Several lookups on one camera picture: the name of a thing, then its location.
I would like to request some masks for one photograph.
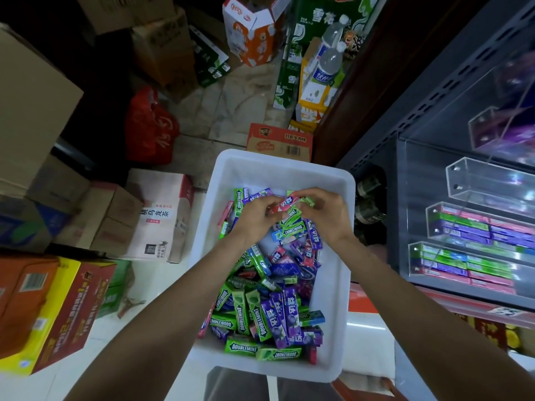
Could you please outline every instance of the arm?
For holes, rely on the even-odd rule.
[[[65,400],[164,400],[232,267],[283,218],[283,212],[265,216],[278,202],[247,203],[230,234],[113,338]]]
[[[459,317],[431,300],[353,235],[347,206],[334,193],[299,191],[322,238],[358,277],[380,316],[438,400],[530,399],[535,381],[520,365]]]

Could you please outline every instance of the dark wooden panel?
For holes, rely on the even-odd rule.
[[[387,0],[316,129],[312,161],[340,159],[489,0]]]

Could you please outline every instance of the white box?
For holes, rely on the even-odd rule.
[[[223,151],[217,158],[206,193],[189,266],[197,263],[217,241],[217,223],[226,204],[233,197],[234,188],[248,187],[249,191],[254,193],[270,187],[275,194],[285,195],[286,190],[315,186],[334,191],[344,198],[349,204],[349,220],[352,224],[355,211],[352,205],[355,201],[355,180],[347,171],[260,153],[234,149]],[[264,254],[268,254],[275,249],[276,244],[271,237],[266,236],[259,246]],[[257,361],[247,356],[227,354],[224,353],[221,342],[210,334],[195,341],[190,357],[213,366],[270,376],[315,382],[335,380],[342,371],[350,272],[326,244],[322,252],[322,264],[310,303],[310,309],[321,310],[326,319],[322,324],[323,345],[318,349],[315,366],[305,359]]]
[[[130,247],[119,258],[179,263],[193,203],[189,176],[131,169],[125,188],[140,198],[144,207]]]

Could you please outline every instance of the price tag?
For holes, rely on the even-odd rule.
[[[514,308],[496,307],[490,311],[489,314],[500,315],[502,317],[516,317],[517,315],[525,313],[525,311],[515,310]]]

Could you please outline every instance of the plastic water bottle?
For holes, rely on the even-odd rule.
[[[307,67],[305,68],[305,74],[308,75],[313,73],[316,69],[316,66],[319,63],[320,58],[328,49],[336,47],[340,39],[342,39],[342,33],[344,28],[349,22],[349,17],[346,14],[342,14],[338,19],[338,22],[333,22],[327,27],[322,36],[322,43],[318,46],[314,58],[308,62]]]
[[[344,42],[338,42],[336,48],[332,47],[325,52],[314,70],[311,80],[320,84],[330,84],[335,75],[342,68],[343,53],[346,50]]]

